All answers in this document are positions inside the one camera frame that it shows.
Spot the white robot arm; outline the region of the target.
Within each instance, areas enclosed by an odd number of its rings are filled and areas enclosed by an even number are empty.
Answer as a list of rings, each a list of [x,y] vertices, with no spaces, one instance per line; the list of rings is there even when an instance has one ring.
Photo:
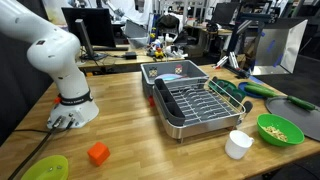
[[[79,39],[43,19],[17,0],[0,0],[0,32],[31,44],[27,59],[55,82],[61,100],[52,108],[47,127],[81,128],[99,113],[85,75],[75,63]]]

